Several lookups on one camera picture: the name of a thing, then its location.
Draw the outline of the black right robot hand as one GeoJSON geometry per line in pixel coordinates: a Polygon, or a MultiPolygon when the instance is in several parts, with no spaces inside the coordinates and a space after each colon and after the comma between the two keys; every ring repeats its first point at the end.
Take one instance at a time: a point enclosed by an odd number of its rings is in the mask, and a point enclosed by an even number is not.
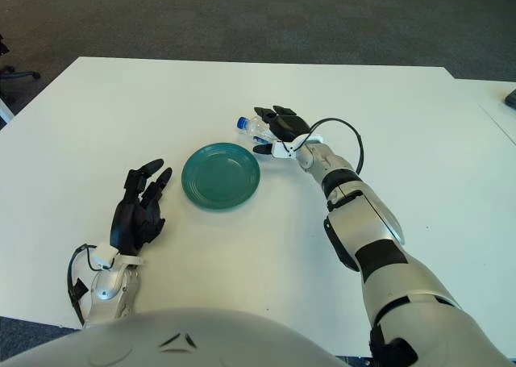
{"type": "Polygon", "coordinates": [[[266,144],[256,145],[253,152],[276,158],[295,158],[296,150],[302,145],[302,138],[310,133],[306,121],[283,106],[273,106],[272,109],[257,106],[254,111],[268,125],[273,139],[266,144]]]}

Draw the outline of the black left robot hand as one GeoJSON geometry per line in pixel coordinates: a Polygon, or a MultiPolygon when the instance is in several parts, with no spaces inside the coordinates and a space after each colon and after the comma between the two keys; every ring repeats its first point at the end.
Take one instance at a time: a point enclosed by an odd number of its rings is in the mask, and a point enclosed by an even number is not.
{"type": "Polygon", "coordinates": [[[138,255],[163,229],[165,219],[160,215],[159,201],[173,170],[168,167],[155,181],[147,183],[163,165],[162,159],[156,159],[128,171],[124,195],[115,208],[110,229],[110,245],[122,255],[138,255]]]}

